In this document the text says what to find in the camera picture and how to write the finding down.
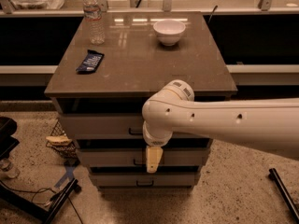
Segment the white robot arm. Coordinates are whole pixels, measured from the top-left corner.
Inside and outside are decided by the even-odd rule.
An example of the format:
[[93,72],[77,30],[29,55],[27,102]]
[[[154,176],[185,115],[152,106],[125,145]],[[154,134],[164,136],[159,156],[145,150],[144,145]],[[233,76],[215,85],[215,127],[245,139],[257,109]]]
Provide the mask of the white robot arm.
[[299,158],[299,99],[196,102],[191,86],[173,80],[142,107],[146,166],[157,171],[174,133],[191,133],[291,159]]

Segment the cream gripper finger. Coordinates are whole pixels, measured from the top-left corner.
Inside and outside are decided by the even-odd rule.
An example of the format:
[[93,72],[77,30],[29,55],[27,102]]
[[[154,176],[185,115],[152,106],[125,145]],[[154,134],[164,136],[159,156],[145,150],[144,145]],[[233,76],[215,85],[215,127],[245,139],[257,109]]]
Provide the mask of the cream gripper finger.
[[163,149],[161,147],[146,148],[146,166],[148,173],[153,174],[157,171],[162,156]]

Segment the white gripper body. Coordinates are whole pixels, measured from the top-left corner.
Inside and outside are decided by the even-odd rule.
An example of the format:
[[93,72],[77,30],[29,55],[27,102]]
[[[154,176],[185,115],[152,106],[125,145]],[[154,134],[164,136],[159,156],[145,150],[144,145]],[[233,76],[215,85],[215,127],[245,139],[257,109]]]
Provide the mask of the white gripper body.
[[172,131],[149,125],[146,121],[143,123],[143,138],[151,147],[165,146],[173,135]]

